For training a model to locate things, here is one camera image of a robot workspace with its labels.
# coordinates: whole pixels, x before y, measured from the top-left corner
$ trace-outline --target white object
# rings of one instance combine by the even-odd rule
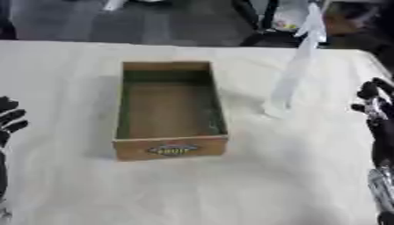
[[[250,0],[254,10],[262,18],[270,0]],[[308,15],[308,0],[278,0],[278,8],[274,14],[273,28],[292,31],[301,26]]]
[[[313,52],[320,42],[326,42],[325,23],[320,9],[315,3],[309,5],[309,14],[301,28],[295,34],[300,37],[307,34],[288,66],[284,69],[273,93],[264,104],[267,114],[280,117],[289,113],[292,98],[300,81],[308,74]]]
[[[46,41],[0,41],[0,49],[0,93],[30,120],[9,146],[12,225],[376,222],[372,137],[365,116],[349,109],[363,81],[383,76],[370,54],[318,50],[296,110],[278,121],[244,96],[267,98],[294,49]],[[121,64],[130,61],[212,62],[227,152],[116,162]]]

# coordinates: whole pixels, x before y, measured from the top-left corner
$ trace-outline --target table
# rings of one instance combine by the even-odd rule
[[[294,49],[1,41],[0,90],[30,127],[10,142],[12,224],[375,224],[372,138],[349,110],[386,71],[357,50],[318,50],[292,113],[261,113]],[[223,156],[120,163],[111,146],[121,63],[213,63]]]

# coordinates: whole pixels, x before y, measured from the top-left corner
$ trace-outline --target wooden box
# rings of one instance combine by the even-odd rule
[[[228,134],[208,62],[125,62],[121,161],[221,155]]]

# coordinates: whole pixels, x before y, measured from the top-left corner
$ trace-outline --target gray floor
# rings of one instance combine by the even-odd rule
[[[106,0],[14,0],[21,40],[70,40],[178,46],[236,46],[251,32],[230,0],[173,0],[172,7],[130,2],[102,11]]]

